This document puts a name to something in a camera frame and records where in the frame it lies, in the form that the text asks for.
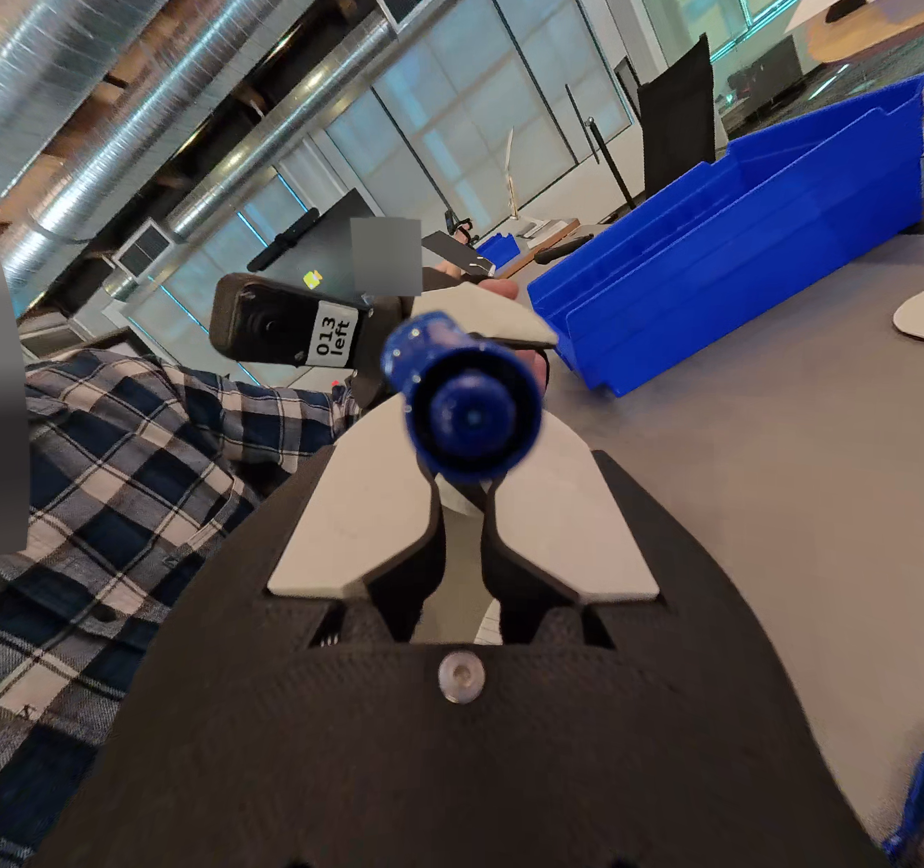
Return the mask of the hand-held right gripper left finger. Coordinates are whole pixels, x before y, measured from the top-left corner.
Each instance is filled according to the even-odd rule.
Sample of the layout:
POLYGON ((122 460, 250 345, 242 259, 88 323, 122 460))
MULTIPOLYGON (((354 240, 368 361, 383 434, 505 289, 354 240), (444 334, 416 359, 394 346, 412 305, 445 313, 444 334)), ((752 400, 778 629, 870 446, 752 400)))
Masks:
POLYGON ((335 444, 267 589, 343 605, 367 600, 407 643, 444 574, 442 501, 395 396, 335 444))

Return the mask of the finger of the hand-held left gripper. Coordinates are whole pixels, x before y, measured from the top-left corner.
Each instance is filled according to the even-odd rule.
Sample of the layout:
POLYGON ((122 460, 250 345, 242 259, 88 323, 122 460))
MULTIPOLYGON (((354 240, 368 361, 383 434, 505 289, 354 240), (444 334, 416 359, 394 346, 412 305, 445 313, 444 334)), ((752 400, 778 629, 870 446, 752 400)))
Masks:
POLYGON ((461 283, 431 290, 415 299, 413 319, 443 313, 472 338, 502 344, 514 351, 547 351, 558 345, 551 326, 524 305, 481 285, 461 283))

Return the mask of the black monitor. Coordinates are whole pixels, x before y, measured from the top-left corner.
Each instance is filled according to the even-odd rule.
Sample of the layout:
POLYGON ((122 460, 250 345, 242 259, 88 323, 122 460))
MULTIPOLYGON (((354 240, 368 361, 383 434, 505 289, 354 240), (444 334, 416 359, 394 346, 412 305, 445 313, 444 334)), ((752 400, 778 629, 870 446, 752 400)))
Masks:
POLYGON ((374 217, 357 189, 351 189, 324 213, 308 213, 277 234, 247 265, 251 274, 355 303, 351 222, 374 217))

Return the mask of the round wooden table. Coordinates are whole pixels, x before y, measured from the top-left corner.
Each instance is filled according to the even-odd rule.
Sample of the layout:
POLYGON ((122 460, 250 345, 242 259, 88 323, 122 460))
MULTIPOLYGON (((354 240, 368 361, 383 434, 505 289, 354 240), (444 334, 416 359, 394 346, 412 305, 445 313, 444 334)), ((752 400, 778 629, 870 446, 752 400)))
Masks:
POLYGON ((819 63, 860 61, 922 36, 923 1, 838 0, 804 28, 808 53, 819 63))

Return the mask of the plaid shirt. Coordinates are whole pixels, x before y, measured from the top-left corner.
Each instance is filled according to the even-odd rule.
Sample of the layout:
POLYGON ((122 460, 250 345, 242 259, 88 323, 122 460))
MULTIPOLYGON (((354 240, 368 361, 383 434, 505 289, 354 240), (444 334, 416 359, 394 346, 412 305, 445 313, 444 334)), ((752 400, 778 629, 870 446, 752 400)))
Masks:
POLYGON ((89 347, 27 368, 28 541, 1 558, 2 866, 35 855, 179 596, 276 489, 222 454, 223 380, 89 347))

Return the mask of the black stanchion pole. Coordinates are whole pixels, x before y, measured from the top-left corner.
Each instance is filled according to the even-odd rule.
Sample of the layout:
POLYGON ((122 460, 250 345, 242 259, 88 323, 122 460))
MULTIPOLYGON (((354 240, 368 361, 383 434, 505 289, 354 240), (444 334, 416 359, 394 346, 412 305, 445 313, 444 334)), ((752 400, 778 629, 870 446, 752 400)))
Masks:
POLYGON ((585 121, 585 126, 591 135, 592 141, 595 144, 599 155, 602 157, 608 169, 614 176, 616 183, 625 199, 626 205, 630 211, 635 210, 637 208, 637 204, 635 202, 634 195, 629 190, 625 178, 623 177, 620 169, 617 167, 616 162, 606 144, 606 141, 603 138, 602 131, 597 125, 595 119, 589 116, 585 121))

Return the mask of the person's left forearm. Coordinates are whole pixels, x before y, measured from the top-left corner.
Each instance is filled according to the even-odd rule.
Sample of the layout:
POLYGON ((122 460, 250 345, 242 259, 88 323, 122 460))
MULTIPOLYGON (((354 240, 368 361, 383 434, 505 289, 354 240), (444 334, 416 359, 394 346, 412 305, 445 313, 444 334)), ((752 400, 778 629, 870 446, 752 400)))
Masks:
POLYGON ((363 414, 349 386, 328 393, 223 380, 217 395, 222 454, 248 484, 269 491, 333 446, 363 414))

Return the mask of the blue retractable pen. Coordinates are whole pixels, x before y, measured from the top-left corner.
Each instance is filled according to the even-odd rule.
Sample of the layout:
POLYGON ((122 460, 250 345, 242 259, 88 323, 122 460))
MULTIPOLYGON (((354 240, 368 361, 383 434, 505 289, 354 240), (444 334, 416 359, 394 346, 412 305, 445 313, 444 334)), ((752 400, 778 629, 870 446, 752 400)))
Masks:
POLYGON ((512 350, 472 337, 442 311, 396 328, 381 367, 403 399, 420 459, 450 482, 503 477, 539 437, 542 394, 532 370, 512 350))

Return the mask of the silver air duct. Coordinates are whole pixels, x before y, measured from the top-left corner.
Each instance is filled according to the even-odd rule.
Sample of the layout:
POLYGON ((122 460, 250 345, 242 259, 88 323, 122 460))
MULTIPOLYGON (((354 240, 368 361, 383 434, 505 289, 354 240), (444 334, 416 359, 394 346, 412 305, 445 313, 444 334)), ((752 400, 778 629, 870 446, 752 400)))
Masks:
POLYGON ((1 0, 7 194, 168 0, 1 0))
POLYGON ((376 9, 363 19, 283 100, 211 169, 168 215, 176 243, 189 243, 263 169, 288 153, 338 102, 364 91, 398 45, 398 34, 376 9))
POLYGON ((138 76, 15 224, 86 242, 317 0, 182 0, 138 76))

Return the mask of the small blue bin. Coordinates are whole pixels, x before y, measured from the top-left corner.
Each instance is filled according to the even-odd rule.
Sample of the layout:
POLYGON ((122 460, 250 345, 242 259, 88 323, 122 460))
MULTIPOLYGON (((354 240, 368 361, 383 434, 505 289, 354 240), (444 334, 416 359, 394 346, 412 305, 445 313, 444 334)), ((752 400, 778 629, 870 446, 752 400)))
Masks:
POLYGON ((522 250, 511 233, 498 232, 487 238, 476 249, 478 256, 491 263, 495 271, 501 271, 517 260, 522 250))

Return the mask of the glass window wall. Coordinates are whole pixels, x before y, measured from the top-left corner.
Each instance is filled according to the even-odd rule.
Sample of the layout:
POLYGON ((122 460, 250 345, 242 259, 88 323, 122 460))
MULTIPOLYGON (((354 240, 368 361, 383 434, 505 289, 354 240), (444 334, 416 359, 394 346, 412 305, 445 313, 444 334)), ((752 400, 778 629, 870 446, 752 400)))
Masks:
MULTIPOLYGON (((77 264, 76 253, 114 255, 145 220, 168 215, 231 148, 372 11, 376 0, 317 0, 266 55, 244 108, 203 122, 86 242, 15 225, 2 251, 12 264, 77 264)), ((286 386, 293 369, 217 354, 207 339, 218 281, 242 272, 276 234, 315 207, 324 213, 357 189, 374 215, 417 221, 427 235, 444 215, 470 220, 474 239, 515 219, 601 219, 625 204, 603 171, 591 116, 632 194, 644 192, 641 125, 614 68, 630 58, 642 83, 673 65, 706 33, 714 77, 715 135, 801 82, 820 63, 805 28, 786 28, 801 0, 435 0, 398 34, 368 87, 338 102, 282 158, 178 243, 144 277, 114 266, 87 300, 68 287, 37 295, 76 309, 91 335, 131 326, 181 365, 286 386)))

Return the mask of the grey desk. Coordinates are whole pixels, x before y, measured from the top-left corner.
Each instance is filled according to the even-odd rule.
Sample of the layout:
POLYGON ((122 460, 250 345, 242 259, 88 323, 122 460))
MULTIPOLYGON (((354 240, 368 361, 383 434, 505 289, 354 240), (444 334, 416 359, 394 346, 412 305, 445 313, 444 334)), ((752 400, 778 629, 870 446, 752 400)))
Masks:
POLYGON ((531 705, 431 794, 427 866, 886 866, 922 752, 922 238, 631 394, 560 388, 663 590, 606 608, 576 717, 531 705))

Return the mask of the person's left hand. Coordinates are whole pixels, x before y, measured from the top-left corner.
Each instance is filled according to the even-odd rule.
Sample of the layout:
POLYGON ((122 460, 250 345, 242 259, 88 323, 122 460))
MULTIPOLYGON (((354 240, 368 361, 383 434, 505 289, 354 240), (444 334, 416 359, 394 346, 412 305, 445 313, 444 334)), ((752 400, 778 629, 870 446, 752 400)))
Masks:
POLYGON ((539 343, 539 318, 531 305, 519 300, 517 283, 508 279, 485 279, 475 284, 486 294, 492 294, 508 301, 507 308, 488 306, 489 317, 497 324, 488 332, 484 316, 476 320, 476 330, 471 335, 476 339, 488 339, 512 351, 531 371, 540 393, 545 393, 551 375, 549 346, 539 343))

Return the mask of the blue plastic bin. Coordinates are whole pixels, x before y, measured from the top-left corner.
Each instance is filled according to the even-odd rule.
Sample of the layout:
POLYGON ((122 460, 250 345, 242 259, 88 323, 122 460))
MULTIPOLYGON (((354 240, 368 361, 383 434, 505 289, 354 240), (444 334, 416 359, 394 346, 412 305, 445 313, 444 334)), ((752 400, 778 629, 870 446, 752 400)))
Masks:
POLYGON ((923 842, 923 754, 918 757, 907 785, 902 813, 893 833, 882 843, 892 867, 914 866, 923 842))
POLYGON ((624 396, 922 219, 922 76, 731 141, 527 286, 624 396))

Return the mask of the black chair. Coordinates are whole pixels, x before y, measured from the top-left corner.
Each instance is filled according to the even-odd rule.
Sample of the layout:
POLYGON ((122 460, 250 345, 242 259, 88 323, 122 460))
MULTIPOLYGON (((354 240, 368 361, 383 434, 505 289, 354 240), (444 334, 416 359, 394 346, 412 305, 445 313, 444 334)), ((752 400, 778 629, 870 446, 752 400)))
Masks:
POLYGON ((641 125, 644 195, 653 195, 699 163, 716 159, 717 115, 708 35, 644 84, 630 58, 614 68, 641 125))

